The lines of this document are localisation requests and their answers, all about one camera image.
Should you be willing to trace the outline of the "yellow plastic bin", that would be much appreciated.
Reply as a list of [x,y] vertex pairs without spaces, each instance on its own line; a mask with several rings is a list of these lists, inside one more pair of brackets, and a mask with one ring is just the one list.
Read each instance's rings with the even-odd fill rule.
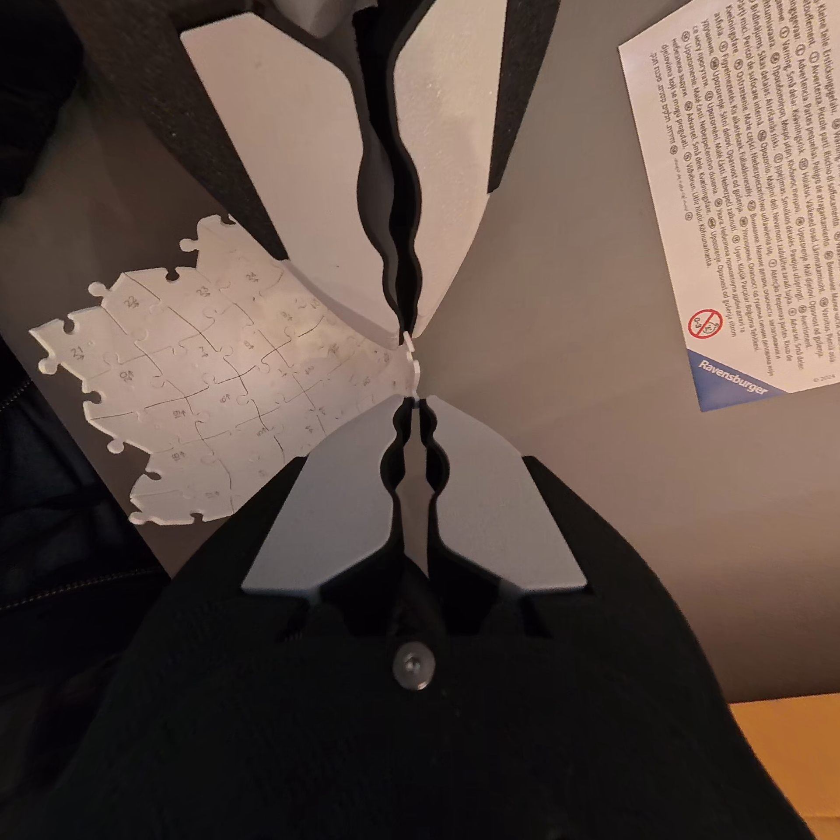
[[839,695],[733,703],[744,736],[817,838],[839,838]]

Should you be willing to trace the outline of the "partly built puzzle ball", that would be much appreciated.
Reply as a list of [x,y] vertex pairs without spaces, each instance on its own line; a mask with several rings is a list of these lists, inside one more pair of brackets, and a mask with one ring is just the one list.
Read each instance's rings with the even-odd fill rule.
[[201,219],[181,248],[194,267],[91,283],[97,305],[29,334],[97,402],[90,425],[114,454],[149,457],[129,499],[133,524],[228,518],[280,469],[349,420],[406,396],[402,345],[365,338],[236,222]]

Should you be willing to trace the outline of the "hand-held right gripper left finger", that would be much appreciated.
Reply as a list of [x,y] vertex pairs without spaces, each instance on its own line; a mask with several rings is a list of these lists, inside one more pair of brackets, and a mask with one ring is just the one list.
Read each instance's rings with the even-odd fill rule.
[[414,399],[390,396],[306,457],[244,578],[249,595],[318,597],[321,588],[402,537],[396,489]]

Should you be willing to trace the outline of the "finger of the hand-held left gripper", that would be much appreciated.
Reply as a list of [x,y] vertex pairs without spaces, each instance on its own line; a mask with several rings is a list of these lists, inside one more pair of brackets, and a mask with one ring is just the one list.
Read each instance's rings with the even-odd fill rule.
[[401,340],[385,257],[364,228],[364,141],[350,80],[263,14],[232,14],[180,35],[294,275],[382,347]]
[[419,183],[414,337],[456,277],[487,207],[507,7],[432,2],[395,60],[396,120]]

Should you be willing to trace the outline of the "folded paper leaflet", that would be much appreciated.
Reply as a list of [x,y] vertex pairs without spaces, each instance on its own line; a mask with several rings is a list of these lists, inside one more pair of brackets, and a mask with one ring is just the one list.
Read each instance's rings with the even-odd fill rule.
[[689,2],[618,51],[700,410],[838,383],[839,2]]

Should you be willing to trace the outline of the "person's jacketed torso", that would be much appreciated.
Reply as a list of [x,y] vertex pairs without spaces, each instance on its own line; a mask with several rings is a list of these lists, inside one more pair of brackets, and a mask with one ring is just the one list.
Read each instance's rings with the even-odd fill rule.
[[[2,2],[1,195],[18,196],[76,86],[56,2]],[[12,351],[1,362],[2,723],[98,679],[169,578]]]

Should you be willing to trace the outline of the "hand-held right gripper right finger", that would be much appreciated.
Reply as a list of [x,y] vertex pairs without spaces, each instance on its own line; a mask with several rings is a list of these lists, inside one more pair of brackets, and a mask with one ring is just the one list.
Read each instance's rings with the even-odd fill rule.
[[430,548],[516,594],[580,592],[585,575],[522,454],[437,396],[421,401]]

